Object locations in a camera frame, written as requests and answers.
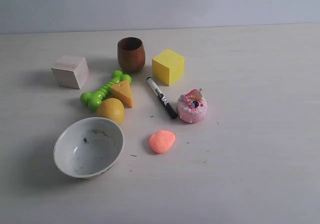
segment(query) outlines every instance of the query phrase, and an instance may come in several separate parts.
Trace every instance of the black marker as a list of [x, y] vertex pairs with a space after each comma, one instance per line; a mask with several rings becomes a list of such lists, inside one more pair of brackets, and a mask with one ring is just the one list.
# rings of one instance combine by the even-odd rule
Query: black marker
[[177, 113], [175, 112], [175, 110], [171, 107], [171, 105], [169, 104], [168, 100], [166, 99], [166, 97], [164, 96], [164, 94], [161, 92], [161, 90], [159, 89], [159, 87], [157, 86], [157, 84], [154, 82], [154, 80], [151, 77], [148, 77], [146, 79], [146, 81], [148, 82], [149, 86], [151, 87], [151, 89], [153, 90], [153, 92], [155, 93], [155, 95], [158, 96], [158, 99], [160, 100], [160, 102], [163, 104], [163, 106], [165, 107], [166, 111], [168, 112], [168, 114], [170, 115], [171, 119], [176, 119], [178, 117]]

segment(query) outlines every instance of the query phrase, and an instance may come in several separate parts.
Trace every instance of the wooden cup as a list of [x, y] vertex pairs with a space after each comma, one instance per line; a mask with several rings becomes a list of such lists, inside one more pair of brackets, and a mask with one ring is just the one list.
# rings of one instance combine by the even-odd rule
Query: wooden cup
[[127, 37], [118, 42], [118, 63], [129, 73], [137, 73], [145, 66], [145, 49], [142, 41]]

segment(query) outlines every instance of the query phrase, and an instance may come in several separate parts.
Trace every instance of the yellow ball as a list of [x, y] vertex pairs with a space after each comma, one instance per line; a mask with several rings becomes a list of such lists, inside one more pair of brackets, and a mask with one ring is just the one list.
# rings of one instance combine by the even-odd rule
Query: yellow ball
[[121, 124], [125, 118], [124, 105], [116, 98], [103, 100], [97, 110], [97, 116], [113, 120], [117, 124]]

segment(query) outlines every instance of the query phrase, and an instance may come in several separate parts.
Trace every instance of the orange blob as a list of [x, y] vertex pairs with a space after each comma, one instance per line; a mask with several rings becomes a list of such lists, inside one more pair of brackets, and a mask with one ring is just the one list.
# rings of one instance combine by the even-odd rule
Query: orange blob
[[149, 145], [156, 153], [164, 153], [169, 150], [174, 143], [175, 134], [167, 130], [160, 130], [149, 139]]

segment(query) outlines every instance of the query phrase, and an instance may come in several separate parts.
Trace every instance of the yellow cube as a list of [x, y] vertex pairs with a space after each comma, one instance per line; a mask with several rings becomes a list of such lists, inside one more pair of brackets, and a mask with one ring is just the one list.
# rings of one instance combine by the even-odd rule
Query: yellow cube
[[171, 85], [184, 75], [184, 57], [172, 50], [166, 49], [152, 59], [153, 76]]

